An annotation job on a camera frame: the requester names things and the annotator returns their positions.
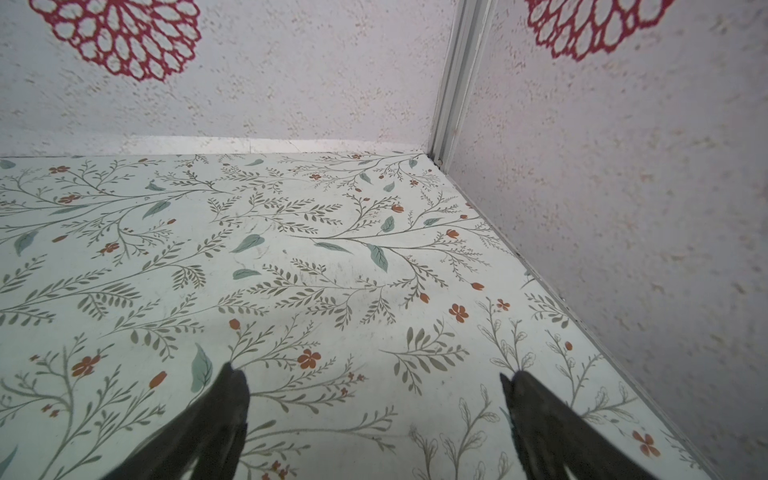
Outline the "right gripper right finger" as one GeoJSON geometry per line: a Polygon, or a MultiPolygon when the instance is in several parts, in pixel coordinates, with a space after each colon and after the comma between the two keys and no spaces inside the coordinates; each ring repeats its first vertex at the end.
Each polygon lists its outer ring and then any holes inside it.
{"type": "Polygon", "coordinates": [[[518,371],[499,378],[512,440],[528,479],[654,478],[532,374],[518,371]]]}

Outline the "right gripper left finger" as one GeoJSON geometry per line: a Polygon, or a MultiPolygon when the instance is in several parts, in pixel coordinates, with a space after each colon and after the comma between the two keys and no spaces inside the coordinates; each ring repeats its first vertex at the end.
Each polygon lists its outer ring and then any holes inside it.
{"type": "Polygon", "coordinates": [[[250,390],[243,371],[225,363],[199,399],[105,475],[107,479],[229,480],[247,434],[250,390]]]}

